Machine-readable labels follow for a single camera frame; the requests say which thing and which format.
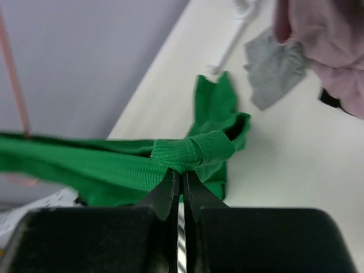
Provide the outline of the green tank top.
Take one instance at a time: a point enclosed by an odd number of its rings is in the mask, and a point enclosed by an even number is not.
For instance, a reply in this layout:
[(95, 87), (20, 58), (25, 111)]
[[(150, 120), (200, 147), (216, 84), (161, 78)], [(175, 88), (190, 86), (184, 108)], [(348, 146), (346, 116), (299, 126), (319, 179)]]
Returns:
[(1, 134), (1, 171), (53, 181), (76, 190), (89, 206), (136, 204), (167, 169), (194, 171), (225, 198), (227, 162), (244, 149), (250, 116), (238, 111), (230, 74), (198, 76), (195, 120), (183, 139), (57, 139)]

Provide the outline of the pink hanger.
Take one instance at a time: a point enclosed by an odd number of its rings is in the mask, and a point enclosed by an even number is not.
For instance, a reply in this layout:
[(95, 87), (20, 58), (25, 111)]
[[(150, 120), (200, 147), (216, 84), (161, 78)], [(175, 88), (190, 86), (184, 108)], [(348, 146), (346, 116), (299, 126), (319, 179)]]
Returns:
[(32, 186), (39, 181), (34, 177), (36, 167), (31, 167), (32, 164), (36, 164), (33, 158), (34, 152), (31, 151), (31, 145), (35, 144), (36, 138), (30, 136), (30, 122), (3, 19), (1, 19), (1, 47), (24, 131), (22, 135), (1, 134), (1, 173), (9, 177), (12, 182)]

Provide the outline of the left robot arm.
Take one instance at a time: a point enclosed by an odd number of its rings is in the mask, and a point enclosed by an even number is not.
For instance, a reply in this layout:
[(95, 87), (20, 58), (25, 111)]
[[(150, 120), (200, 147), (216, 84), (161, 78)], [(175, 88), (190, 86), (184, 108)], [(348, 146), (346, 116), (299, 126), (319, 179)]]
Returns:
[(69, 188), (64, 188), (50, 196), (31, 202), (20, 208), (1, 212), (1, 248), (5, 248), (17, 224), (30, 210), (77, 206), (75, 203), (76, 198), (78, 198), (77, 192)]

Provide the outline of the grey tank top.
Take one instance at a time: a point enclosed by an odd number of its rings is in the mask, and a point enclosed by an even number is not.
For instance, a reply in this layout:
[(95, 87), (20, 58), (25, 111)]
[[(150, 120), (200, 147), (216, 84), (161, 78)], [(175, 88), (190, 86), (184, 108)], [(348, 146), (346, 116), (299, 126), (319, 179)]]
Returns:
[(244, 68), (253, 90), (251, 102), (261, 111), (277, 103), (306, 76), (308, 61), (302, 45), (279, 44), (269, 28), (245, 44), (245, 55)]

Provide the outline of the black tank top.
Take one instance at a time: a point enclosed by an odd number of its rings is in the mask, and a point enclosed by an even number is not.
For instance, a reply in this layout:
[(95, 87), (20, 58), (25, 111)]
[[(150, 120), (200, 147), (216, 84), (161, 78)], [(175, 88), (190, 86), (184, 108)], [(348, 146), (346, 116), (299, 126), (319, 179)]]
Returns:
[(328, 106), (363, 119), (363, 91), (357, 88), (321, 88), (318, 99)]

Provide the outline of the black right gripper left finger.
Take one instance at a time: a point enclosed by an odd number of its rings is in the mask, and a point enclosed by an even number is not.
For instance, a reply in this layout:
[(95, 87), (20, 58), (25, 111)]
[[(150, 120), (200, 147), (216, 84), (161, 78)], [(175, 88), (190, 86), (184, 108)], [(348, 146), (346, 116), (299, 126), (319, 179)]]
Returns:
[(6, 272), (176, 272), (179, 175), (169, 169), (138, 204), (41, 208), (20, 221)]

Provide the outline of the pink tank top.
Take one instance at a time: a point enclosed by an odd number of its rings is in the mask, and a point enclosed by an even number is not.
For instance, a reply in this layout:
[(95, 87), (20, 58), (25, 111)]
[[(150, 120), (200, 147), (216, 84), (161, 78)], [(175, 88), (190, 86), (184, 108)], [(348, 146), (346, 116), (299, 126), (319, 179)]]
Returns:
[(328, 96), (363, 118), (362, 1), (276, 1), (272, 30), (299, 42)]

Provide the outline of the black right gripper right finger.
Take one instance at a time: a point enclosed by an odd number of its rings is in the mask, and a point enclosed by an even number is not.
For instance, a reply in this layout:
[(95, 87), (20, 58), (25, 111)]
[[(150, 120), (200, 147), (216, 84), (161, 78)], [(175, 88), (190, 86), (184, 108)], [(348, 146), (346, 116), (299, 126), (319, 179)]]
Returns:
[(188, 272), (355, 272), (339, 228), (310, 208), (231, 208), (183, 176)]

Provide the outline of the white garment rack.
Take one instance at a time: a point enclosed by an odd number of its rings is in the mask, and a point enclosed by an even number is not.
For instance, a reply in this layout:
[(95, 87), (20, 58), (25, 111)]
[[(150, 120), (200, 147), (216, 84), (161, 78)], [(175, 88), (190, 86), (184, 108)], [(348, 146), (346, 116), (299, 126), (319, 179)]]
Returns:
[(233, 21), (231, 28), (222, 39), (219, 47), (215, 50), (207, 65), (209, 72), (218, 75), (228, 59), (235, 43), (243, 33), (245, 27), (257, 15), (258, 1), (233, 1)]

